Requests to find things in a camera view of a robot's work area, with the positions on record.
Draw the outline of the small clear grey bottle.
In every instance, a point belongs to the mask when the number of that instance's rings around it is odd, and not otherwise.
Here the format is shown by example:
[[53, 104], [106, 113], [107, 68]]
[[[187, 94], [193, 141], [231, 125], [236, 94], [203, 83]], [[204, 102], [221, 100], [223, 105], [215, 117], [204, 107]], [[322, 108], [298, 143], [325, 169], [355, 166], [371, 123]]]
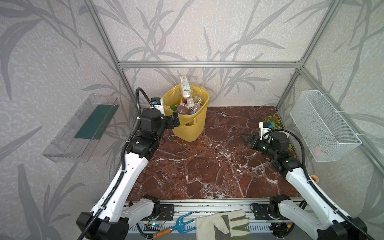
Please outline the small clear grey bottle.
[[196, 114], [203, 107], [203, 99], [201, 97], [194, 97], [194, 106], [191, 108], [190, 114]]

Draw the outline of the white green label bottle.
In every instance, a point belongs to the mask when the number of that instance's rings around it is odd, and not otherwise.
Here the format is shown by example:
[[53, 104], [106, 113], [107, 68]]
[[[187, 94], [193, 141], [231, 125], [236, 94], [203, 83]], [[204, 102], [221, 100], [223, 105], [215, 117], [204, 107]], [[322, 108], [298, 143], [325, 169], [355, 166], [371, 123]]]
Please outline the white green label bottle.
[[180, 77], [180, 80], [181, 80], [182, 95], [187, 101], [187, 106], [191, 109], [195, 105], [193, 90], [191, 88], [191, 85], [187, 77], [185, 76]]

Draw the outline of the yellow liquid bottle red label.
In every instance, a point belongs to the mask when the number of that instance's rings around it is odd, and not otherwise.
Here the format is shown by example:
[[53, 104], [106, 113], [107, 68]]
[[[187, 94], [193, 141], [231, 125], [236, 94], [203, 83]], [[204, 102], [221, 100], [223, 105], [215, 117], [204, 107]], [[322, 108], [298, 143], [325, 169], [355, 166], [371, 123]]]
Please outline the yellow liquid bottle red label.
[[189, 115], [190, 108], [187, 103], [181, 101], [180, 104], [177, 106], [177, 112], [180, 115]]

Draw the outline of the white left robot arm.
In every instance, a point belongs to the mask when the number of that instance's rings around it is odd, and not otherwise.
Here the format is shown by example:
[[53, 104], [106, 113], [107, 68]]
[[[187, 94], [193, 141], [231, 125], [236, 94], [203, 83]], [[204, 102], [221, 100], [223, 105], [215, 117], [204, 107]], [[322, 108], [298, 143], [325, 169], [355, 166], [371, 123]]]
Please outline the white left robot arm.
[[[142, 111], [139, 94], [143, 94], [150, 108]], [[128, 207], [126, 216], [123, 208], [139, 175], [148, 165], [160, 145], [166, 129], [180, 126], [178, 114], [166, 116], [160, 98], [147, 97], [142, 88], [135, 93], [138, 117], [135, 129], [121, 152], [121, 167], [90, 212], [82, 212], [76, 224], [81, 230], [80, 240], [124, 240], [128, 230], [145, 218], [160, 214], [160, 201], [155, 197], [144, 197]]]

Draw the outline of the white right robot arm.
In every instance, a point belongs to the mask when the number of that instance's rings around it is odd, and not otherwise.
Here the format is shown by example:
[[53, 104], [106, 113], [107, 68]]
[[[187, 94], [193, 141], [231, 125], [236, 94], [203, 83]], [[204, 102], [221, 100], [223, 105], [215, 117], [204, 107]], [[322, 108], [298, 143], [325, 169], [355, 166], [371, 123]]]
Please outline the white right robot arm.
[[303, 197], [299, 205], [284, 194], [271, 197], [269, 204], [251, 204], [256, 220], [275, 220], [270, 230], [277, 239], [297, 226], [313, 240], [371, 240], [364, 221], [337, 206], [310, 177], [305, 157], [297, 160], [289, 154], [289, 137], [293, 136], [268, 123], [261, 123], [258, 136], [241, 134], [244, 145], [270, 157], [275, 170]]

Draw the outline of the yellow ribbed plastic bin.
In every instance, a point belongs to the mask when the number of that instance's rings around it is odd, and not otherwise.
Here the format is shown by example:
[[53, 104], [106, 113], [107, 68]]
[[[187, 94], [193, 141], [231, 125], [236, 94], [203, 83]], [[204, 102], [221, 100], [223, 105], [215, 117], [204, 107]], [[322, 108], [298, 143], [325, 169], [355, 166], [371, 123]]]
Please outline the yellow ribbed plastic bin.
[[205, 124], [195, 124], [193, 126], [176, 127], [172, 131], [174, 135], [187, 142], [195, 141], [203, 132]]

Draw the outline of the yellow bin liner bag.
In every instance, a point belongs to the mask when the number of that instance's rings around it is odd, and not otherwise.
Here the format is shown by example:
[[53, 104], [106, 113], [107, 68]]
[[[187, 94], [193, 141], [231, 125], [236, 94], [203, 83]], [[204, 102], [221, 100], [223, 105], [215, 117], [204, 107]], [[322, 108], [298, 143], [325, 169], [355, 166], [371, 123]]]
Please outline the yellow bin liner bag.
[[[203, 105], [196, 114], [179, 115], [180, 127], [193, 126], [195, 124], [205, 124], [207, 109], [211, 100], [211, 96], [209, 92], [202, 86], [191, 84], [191, 88], [193, 97], [200, 97]], [[174, 111], [171, 110], [171, 107], [178, 105], [181, 99], [182, 90], [180, 85], [173, 87], [163, 96], [165, 116], [171, 116], [173, 114]]]

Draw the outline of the potted plant red flowers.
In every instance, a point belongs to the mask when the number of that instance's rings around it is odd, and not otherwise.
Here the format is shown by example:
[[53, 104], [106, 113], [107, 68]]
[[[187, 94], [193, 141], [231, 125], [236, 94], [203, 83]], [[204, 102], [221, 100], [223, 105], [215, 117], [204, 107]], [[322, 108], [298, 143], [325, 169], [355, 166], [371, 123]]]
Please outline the potted plant red flowers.
[[[274, 127], [274, 129], [282, 129], [283, 128], [283, 124], [282, 124], [281, 120], [279, 119], [279, 117], [277, 117], [277, 115], [268, 116], [266, 118], [263, 118], [263, 122], [270, 123]], [[292, 143], [289, 143], [289, 151], [291, 153], [294, 152], [294, 146], [292, 145]]]

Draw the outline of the small terracotta vase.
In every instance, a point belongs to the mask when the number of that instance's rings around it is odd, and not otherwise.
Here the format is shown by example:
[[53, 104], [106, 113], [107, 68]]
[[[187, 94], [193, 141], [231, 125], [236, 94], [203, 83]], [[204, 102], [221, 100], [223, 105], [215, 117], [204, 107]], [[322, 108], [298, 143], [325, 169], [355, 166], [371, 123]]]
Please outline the small terracotta vase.
[[320, 179], [315, 175], [310, 175], [311, 181], [318, 184], [320, 182]]

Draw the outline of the white green work glove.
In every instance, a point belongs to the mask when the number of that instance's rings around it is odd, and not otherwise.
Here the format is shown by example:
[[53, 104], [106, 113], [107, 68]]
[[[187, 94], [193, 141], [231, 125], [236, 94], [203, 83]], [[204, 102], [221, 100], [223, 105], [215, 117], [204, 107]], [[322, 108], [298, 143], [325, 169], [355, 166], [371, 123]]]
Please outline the white green work glove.
[[249, 223], [244, 210], [197, 218], [196, 237], [197, 240], [247, 240]]

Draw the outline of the green circuit board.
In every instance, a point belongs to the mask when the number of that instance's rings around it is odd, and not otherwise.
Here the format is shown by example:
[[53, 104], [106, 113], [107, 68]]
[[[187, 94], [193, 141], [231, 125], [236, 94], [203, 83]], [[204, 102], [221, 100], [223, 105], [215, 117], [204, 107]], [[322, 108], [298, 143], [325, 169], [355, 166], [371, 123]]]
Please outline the green circuit board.
[[144, 232], [160, 232], [163, 225], [161, 223], [147, 223], [144, 225]]

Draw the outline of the blue garden hand fork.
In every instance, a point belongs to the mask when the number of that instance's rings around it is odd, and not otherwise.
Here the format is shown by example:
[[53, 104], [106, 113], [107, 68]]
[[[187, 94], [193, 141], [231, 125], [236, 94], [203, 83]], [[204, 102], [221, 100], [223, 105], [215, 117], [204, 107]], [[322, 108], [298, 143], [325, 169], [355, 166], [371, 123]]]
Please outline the blue garden hand fork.
[[165, 230], [162, 230], [156, 234], [153, 235], [153, 240], [157, 240], [161, 237], [164, 237], [174, 231], [177, 231], [179, 234], [187, 234], [191, 231], [195, 231], [196, 230], [196, 227], [191, 227], [190, 229], [186, 229], [186, 226], [188, 224], [191, 224], [194, 220], [189, 220], [187, 222], [184, 221], [184, 218], [190, 216], [192, 214], [192, 212], [189, 212], [185, 215], [182, 215], [181, 217], [179, 217], [176, 221], [176, 224], [171, 227], [171, 228], [167, 228]]

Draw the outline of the clear wall shelf green mat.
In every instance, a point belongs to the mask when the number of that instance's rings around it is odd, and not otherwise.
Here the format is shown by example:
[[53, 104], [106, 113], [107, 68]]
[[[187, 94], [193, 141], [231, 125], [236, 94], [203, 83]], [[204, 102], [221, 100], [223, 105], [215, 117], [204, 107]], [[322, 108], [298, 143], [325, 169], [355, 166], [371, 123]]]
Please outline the clear wall shelf green mat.
[[118, 98], [90, 94], [42, 155], [55, 163], [86, 163], [117, 112]]

